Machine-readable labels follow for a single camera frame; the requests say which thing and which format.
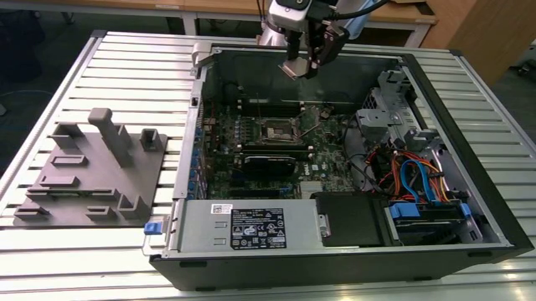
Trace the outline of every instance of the blue latch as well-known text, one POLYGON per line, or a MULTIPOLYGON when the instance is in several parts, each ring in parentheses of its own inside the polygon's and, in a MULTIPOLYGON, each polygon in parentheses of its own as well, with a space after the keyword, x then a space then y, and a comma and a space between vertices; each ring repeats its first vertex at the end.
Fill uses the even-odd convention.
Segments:
POLYGON ((465 203, 461 203, 460 208, 461 208, 463 215, 468 218, 472 214, 469 205, 467 205, 465 203))
POLYGON ((389 207, 392 217, 394 218, 418 218, 421 214, 418 213, 416 203, 396 203, 389 207))
POLYGON ((144 224, 143 233, 146 235, 162 235, 162 222, 148 222, 144 224))

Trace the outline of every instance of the slotted metal surface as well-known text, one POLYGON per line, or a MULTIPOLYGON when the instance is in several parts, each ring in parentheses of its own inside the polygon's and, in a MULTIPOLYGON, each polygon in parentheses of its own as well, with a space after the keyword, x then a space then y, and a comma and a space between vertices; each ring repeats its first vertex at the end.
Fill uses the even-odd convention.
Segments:
MULTIPOLYGON (((38 122, 21 152, 0 182, 0 226, 12 224, 25 187, 35 182, 55 147, 47 137, 56 122, 79 122, 84 131, 94 107, 114 110, 114 122, 128 132, 155 127, 170 136, 152 214, 169 214, 193 77, 191 46, 197 41, 254 44, 234 38, 165 34, 108 33, 91 38, 80 59, 38 122)), ((353 50, 400 52, 397 48, 348 46, 353 50)), ((536 160, 527 137, 511 116, 476 82, 464 62, 448 51, 414 49, 422 69, 451 114, 536 243, 536 160)), ((433 127, 421 101, 421 114, 433 127)), ((179 292, 154 271, 148 255, 165 245, 162 236, 142 229, 0 231, 0 298, 3 300, 86 300, 191 297, 222 299, 279 298, 308 300, 531 300, 536 294, 536 252, 496 265, 468 268, 441 280, 275 288, 215 293, 179 292)))

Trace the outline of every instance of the green circuit board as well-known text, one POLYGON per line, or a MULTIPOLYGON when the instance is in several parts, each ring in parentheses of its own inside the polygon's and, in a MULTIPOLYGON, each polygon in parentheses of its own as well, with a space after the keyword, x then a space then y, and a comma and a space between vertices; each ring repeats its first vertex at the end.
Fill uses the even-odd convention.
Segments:
POLYGON ((341 120, 346 117, 330 115, 321 118, 322 106, 309 105, 297 117, 243 117, 239 111, 222 107, 210 118, 213 130, 207 133, 210 146, 207 157, 213 164, 211 176, 207 178, 207 198, 234 199, 239 191, 270 190, 277 193, 271 198, 300 199, 300 183, 320 181, 324 191, 354 191, 350 171, 345 165, 340 135, 345 125, 341 120), (293 140, 267 139, 278 137, 289 139, 286 133, 294 133, 293 140), (241 145, 304 145, 313 146, 306 160, 297 161, 291 176, 279 181, 239 181, 238 161, 241 145))

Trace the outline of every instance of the power supply label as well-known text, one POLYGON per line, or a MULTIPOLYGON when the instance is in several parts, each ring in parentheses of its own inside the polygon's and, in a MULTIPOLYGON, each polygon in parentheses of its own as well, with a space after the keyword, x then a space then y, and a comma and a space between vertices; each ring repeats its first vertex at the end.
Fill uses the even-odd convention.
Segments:
POLYGON ((234 250, 286 248, 282 208, 233 209, 230 228, 234 250))

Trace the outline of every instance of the motherboard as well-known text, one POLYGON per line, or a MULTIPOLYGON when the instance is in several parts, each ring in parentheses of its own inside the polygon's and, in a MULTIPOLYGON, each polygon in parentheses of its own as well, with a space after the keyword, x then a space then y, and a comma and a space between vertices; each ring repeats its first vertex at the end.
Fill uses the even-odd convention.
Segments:
POLYGON ((349 116, 328 103, 297 102, 282 111, 250 107, 209 104, 207 198, 301 199, 354 191, 341 139, 349 116))

